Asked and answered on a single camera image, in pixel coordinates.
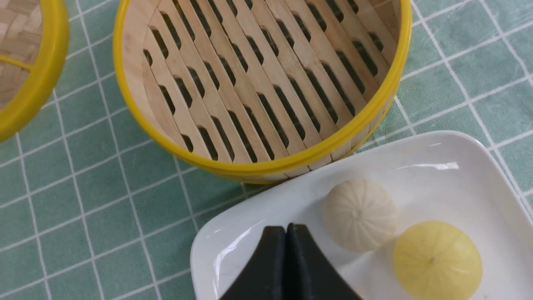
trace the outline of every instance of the white ceramic dish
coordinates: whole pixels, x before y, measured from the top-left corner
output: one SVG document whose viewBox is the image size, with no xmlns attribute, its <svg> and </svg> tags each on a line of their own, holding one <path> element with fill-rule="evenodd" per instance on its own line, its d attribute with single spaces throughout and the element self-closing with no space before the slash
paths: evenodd
<svg viewBox="0 0 533 300">
<path fill-rule="evenodd" d="M 394 241 L 357 255 L 322 226 L 322 200 L 336 184 L 369 178 L 393 196 L 396 234 L 424 220 L 463 230 L 483 259 L 472 299 L 533 299 L 533 222 L 490 153 L 458 132 L 426 133 L 330 164 L 263 192 L 216 216 L 195 238 L 192 280 L 199 300 L 221 297 L 250 259 L 263 228 L 307 224 L 322 252 L 366 300 L 412 299 L 392 268 Z"/>
</svg>

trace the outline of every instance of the yellow rim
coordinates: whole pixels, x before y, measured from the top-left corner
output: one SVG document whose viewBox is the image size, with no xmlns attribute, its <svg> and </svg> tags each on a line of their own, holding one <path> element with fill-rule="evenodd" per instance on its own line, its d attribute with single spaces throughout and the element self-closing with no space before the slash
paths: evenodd
<svg viewBox="0 0 533 300">
<path fill-rule="evenodd" d="M 68 51 L 68 15 L 62 0 L 42 0 L 43 36 L 39 54 L 31 66 L 5 61 L 30 70 L 30 75 L 15 98 L 0 110 L 0 141 L 7 140 L 24 127 L 46 102 L 61 75 Z"/>
<path fill-rule="evenodd" d="M 409 52 L 409 41 L 411 38 L 412 25 L 411 3 L 409 0 L 400 0 L 402 23 L 400 26 L 398 49 L 394 57 L 394 61 L 383 84 L 378 89 L 372 100 L 361 111 L 361 113 L 355 116 L 352 121 L 324 141 L 300 153 L 284 157 L 282 159 L 252 164 L 234 164 L 213 161 L 190 153 L 167 139 L 144 118 L 141 111 L 137 108 L 133 96 L 128 88 L 122 63 L 122 31 L 124 18 L 126 16 L 129 3 L 130 0 L 122 0 L 117 12 L 115 34 L 113 36 L 113 56 L 118 85 L 130 111 L 139 125 L 150 136 L 152 136 L 157 143 L 159 143 L 169 152 L 177 155 L 181 159 L 191 164 L 199 166 L 200 168 L 227 176 L 259 177 L 273 173 L 283 173 L 284 171 L 295 169 L 302 165 L 307 165 L 320 157 L 329 155 L 332 152 L 332 149 L 336 149 L 339 147 L 339 145 L 347 143 L 348 140 L 353 138 L 354 133 L 361 131 L 371 122 L 371 120 L 383 107 L 384 103 L 389 99 L 389 96 L 393 95 L 392 93 L 395 92 L 395 89 L 398 85 L 398 81 L 401 77 L 403 67 L 407 60 L 407 54 Z"/>
</svg>

